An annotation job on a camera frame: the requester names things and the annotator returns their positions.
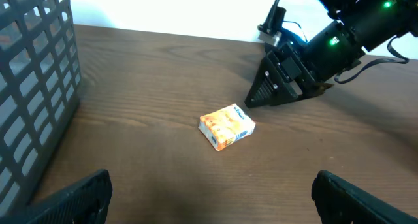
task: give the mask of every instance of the perforated basket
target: perforated basket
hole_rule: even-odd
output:
[[[0,216],[31,198],[80,75],[69,0],[0,0]]]

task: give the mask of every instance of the wire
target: wire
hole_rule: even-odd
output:
[[[303,32],[302,26],[297,23],[297,22],[292,22],[292,21],[283,21],[283,22],[287,22],[287,23],[293,23],[299,26],[300,30],[302,31],[303,36],[305,37],[305,42],[308,42],[308,38],[306,38],[305,32]]]
[[[375,66],[375,65],[378,65],[378,64],[382,64],[382,63],[399,63],[399,64],[407,64],[407,63],[409,63],[410,62],[410,60],[408,59],[408,58],[406,58],[406,57],[404,57],[404,56],[402,56],[402,55],[400,55],[393,47],[392,47],[392,41],[394,41],[395,39],[397,39],[397,38],[399,38],[399,37],[393,37],[392,39],[391,39],[391,41],[389,41],[389,43],[387,44],[387,50],[392,54],[392,55],[394,55],[395,57],[397,57],[397,58],[400,58],[400,59],[403,59],[403,61],[400,61],[400,60],[393,60],[393,59],[391,59],[391,58],[380,58],[380,59],[376,59],[376,60],[374,60],[374,61],[371,61],[371,62],[369,62],[369,63],[367,63],[357,74],[355,74],[355,75],[353,75],[352,77],[350,77],[350,78],[348,78],[347,80],[340,80],[340,76],[341,76],[341,74],[343,73],[343,72],[345,72],[345,71],[348,71],[347,69],[343,69],[341,72],[339,72],[336,76],[335,76],[335,78],[334,78],[334,80],[335,80],[335,82],[337,82],[337,83],[339,83],[339,84],[346,84],[346,83],[348,83],[348,82],[350,82],[350,81],[352,81],[352,80],[354,80],[355,78],[357,78],[359,75],[360,75],[360,73],[361,72],[363,72],[363,71],[365,71],[365,70],[367,70],[367,69],[369,69],[370,67],[373,67],[373,66]]]

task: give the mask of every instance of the wooden table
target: wooden table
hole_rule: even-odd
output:
[[[81,103],[37,200],[105,168],[114,188],[107,223],[320,223],[310,192],[327,169],[418,216],[417,61],[250,110],[261,44],[75,29]],[[256,130],[217,152],[199,116],[232,103]]]

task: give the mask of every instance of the orange and white box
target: orange and white box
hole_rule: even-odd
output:
[[[255,122],[236,104],[201,116],[199,123],[199,130],[217,151],[251,135],[254,128]]]

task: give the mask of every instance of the table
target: table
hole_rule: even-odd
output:
[[[315,99],[248,109],[261,44],[75,30],[80,106],[35,200],[105,168],[107,223],[320,223],[310,191],[327,169],[418,216],[418,61],[374,67]],[[217,152],[199,116],[232,103],[256,130]]]

